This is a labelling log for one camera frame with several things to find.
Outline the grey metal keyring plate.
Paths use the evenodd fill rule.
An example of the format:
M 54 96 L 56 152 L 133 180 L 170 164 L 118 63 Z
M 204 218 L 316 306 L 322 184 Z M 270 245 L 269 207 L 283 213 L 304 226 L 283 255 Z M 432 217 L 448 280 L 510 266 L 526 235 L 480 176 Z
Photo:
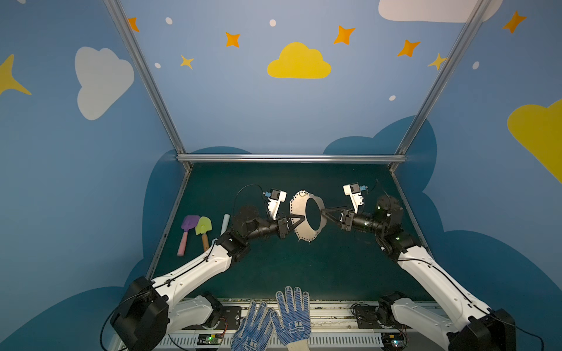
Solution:
M 291 214 L 301 214 L 306 216 L 306 221 L 303 222 L 294 231 L 299 240 L 312 242 L 314 241 L 327 224 L 327 219 L 320 214 L 320 223 L 318 229 L 314 229 L 307 220 L 306 207 L 309 200 L 312 200 L 318 207 L 319 211 L 325 209 L 323 199 L 306 190 L 301 190 L 291 199 L 290 210 Z

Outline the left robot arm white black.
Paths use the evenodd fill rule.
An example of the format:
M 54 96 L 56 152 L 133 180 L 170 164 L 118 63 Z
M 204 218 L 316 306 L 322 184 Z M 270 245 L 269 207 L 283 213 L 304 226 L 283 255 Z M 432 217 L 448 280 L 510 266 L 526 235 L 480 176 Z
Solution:
M 222 306 L 212 295 L 183 299 L 239 262 L 250 251 L 251 240 L 270 235 L 285 238 L 305 220 L 301 214 L 264 219 L 255 206 L 242 207 L 231 218 L 230 228 L 203 254 L 157 278 L 135 279 L 106 322 L 125 350 L 153 350 L 170 333 L 216 320 Z

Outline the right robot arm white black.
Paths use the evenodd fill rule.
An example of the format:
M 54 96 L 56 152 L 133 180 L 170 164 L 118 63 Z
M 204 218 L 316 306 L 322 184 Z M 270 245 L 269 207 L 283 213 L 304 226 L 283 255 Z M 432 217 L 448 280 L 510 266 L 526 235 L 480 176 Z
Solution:
M 379 197 L 373 213 L 359 212 L 360 195 L 352 195 L 354 207 L 321 210 L 321 215 L 342 230 L 374 235 L 384 254 L 409 273 L 430 294 L 445 315 L 420 307 L 400 292 L 379 300 L 381 322 L 408 326 L 443 350 L 516 350 L 516 325 L 503 309 L 494 310 L 479 300 L 430 256 L 402 228 L 403 207 L 398 199 Z

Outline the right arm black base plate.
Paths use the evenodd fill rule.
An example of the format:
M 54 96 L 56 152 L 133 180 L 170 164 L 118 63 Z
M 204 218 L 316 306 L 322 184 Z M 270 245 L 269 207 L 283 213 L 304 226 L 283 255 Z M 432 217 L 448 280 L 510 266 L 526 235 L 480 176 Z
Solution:
M 356 319 L 359 329 L 408 328 L 407 325 L 398 323 L 395 320 L 389 307 L 353 304 L 350 310 Z

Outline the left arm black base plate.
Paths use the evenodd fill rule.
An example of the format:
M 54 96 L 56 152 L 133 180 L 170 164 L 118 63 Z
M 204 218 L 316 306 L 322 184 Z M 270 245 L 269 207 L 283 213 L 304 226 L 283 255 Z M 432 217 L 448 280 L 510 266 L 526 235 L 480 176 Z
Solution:
M 242 308 L 222 307 L 212 312 L 209 319 L 202 325 L 187 326 L 184 330 L 237 330 L 241 323 Z

